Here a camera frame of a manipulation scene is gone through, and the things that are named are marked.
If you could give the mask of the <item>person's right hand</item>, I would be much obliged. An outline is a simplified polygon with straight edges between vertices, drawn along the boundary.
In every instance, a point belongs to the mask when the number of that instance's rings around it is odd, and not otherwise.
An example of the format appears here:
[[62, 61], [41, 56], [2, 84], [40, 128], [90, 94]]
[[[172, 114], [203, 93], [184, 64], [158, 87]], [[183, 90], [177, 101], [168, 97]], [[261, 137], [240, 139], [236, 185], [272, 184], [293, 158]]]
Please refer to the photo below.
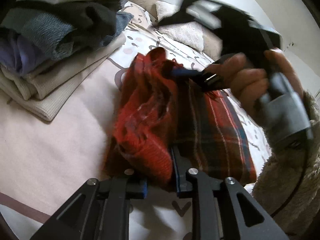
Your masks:
[[[302, 84], [283, 51], [273, 48], [265, 51], [264, 54], [268, 61], [278, 67], [280, 72], [286, 76], [300, 98], [304, 99]], [[223, 64], [210, 64], [205, 71], [221, 76], [223, 82], [220, 88], [230, 89], [246, 113], [256, 124], [262, 126], [264, 121], [255, 103], [267, 92], [269, 81], [264, 69], [249, 68], [248, 64], [245, 55], [238, 53]]]

